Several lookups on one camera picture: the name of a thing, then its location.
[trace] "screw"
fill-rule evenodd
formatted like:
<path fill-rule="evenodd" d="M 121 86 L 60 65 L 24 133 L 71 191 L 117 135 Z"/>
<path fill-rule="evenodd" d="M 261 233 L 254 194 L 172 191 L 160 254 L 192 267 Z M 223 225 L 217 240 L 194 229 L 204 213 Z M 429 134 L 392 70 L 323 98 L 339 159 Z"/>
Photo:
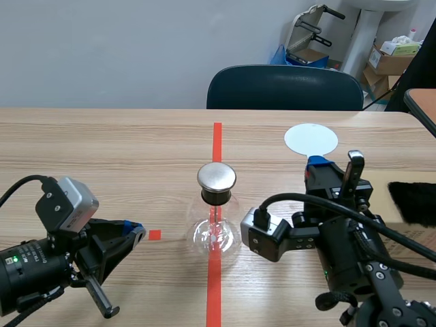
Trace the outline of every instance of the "screw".
<path fill-rule="evenodd" d="M 419 327 L 426 327 L 427 326 L 427 323 L 422 318 L 416 318 L 416 323 L 418 324 Z"/>
<path fill-rule="evenodd" d="M 366 211 L 368 210 L 368 206 L 366 204 L 362 204 L 358 207 L 359 211 Z"/>
<path fill-rule="evenodd" d="M 384 279 L 384 273 L 382 273 L 382 272 L 377 271 L 377 272 L 375 273 L 375 276 L 376 276 L 378 279 Z"/>
<path fill-rule="evenodd" d="M 401 310 L 398 308 L 392 308 L 392 313 L 394 314 L 395 317 L 401 317 L 403 315 Z"/>

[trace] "round-bottom flask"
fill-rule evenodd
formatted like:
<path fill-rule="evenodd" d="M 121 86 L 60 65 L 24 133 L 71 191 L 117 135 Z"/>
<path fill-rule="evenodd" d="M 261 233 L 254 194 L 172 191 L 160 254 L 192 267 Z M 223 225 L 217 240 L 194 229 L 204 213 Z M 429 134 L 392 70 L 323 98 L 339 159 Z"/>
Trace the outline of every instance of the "round-bottom flask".
<path fill-rule="evenodd" d="M 208 163 L 198 171 L 202 191 L 195 197 L 187 215 L 187 242 L 208 259 L 231 261 L 238 251 L 243 211 L 231 194 L 236 173 L 220 162 Z"/>

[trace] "red tape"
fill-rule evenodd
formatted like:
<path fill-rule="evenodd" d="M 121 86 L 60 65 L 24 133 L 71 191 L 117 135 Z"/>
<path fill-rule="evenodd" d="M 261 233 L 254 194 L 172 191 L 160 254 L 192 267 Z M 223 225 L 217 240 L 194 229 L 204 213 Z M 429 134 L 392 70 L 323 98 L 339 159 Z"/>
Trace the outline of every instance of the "red tape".
<path fill-rule="evenodd" d="M 149 230 L 149 240 L 161 240 L 161 230 Z"/>
<path fill-rule="evenodd" d="M 222 160 L 223 125 L 213 124 L 212 161 Z M 215 207 L 211 207 L 210 223 L 214 223 Z M 217 221 L 221 221 L 221 207 L 217 207 Z M 221 250 L 211 244 L 207 270 L 206 327 L 221 327 Z"/>

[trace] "white wall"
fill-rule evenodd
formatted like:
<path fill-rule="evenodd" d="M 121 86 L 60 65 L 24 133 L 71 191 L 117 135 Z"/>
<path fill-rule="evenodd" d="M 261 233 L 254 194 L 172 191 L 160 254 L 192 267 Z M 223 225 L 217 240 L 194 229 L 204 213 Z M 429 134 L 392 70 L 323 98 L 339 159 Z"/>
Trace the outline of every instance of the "white wall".
<path fill-rule="evenodd" d="M 0 106 L 204 108 L 212 77 L 267 63 L 306 0 L 0 2 Z"/>

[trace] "chair backrest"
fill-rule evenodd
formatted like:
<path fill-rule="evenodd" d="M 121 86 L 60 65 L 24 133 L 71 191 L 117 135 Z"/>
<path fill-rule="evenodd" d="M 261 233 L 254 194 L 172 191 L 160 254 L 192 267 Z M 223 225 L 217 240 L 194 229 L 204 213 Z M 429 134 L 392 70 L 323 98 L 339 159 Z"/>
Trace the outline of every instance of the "chair backrest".
<path fill-rule="evenodd" d="M 327 69 L 248 65 L 221 70 L 207 95 L 208 109 L 347 110 L 363 107 L 358 81 Z"/>

